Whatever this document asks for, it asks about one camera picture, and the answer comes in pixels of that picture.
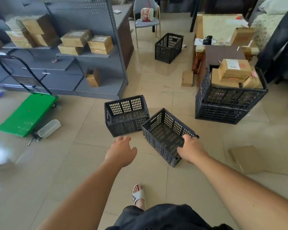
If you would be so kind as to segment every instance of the white plastic basket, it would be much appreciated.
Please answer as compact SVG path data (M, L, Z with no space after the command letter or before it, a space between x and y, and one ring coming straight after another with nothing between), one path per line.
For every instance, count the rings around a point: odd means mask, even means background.
M50 136L54 131L56 131L58 128L60 128L62 125L61 123L57 120L51 120L49 123L47 123L45 126L43 126L37 134L46 139L48 136Z

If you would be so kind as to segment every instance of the left hand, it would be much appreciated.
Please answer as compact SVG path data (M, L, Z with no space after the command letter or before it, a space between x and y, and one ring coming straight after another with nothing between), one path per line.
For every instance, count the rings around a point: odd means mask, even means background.
M111 144L111 148L106 153L105 160L113 160L121 167L129 165L134 160L138 152L136 147L133 149L130 148L130 140L130 136L119 136L116 141Z

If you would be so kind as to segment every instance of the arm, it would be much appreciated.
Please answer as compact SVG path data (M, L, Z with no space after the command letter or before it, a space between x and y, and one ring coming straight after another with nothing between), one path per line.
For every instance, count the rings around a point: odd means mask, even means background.
M288 229L288 200L210 157L195 137L184 135L177 150L206 175L241 229Z
M97 229L117 174L137 154L137 148L130 149L130 140L128 136L118 137L97 171L72 192L37 229Z

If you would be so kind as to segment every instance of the pillow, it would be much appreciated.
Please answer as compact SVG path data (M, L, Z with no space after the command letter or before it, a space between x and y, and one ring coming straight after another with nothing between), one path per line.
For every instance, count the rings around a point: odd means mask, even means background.
M285 14L288 11L288 0L265 0L259 7L268 15Z

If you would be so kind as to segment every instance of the black plastic crate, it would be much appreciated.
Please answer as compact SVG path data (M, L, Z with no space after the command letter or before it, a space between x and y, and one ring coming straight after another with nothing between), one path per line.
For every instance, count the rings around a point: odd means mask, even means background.
M181 160L177 147L183 147L183 135L197 137L195 132L165 108L143 124L143 135L151 146L172 166Z
M113 137L142 130L149 119L143 95L105 102L106 125Z
M195 118L220 123L237 124L249 111L195 102Z
M213 68L219 68L219 66L210 65L207 68L207 74L200 84L200 89L196 95L200 99L201 105L207 104L249 111L268 93L267 82L260 69L256 68L256 72L261 80L263 89L247 89L213 86L211 84Z
M165 63L172 61L181 53L183 35L166 33L155 44L155 59Z

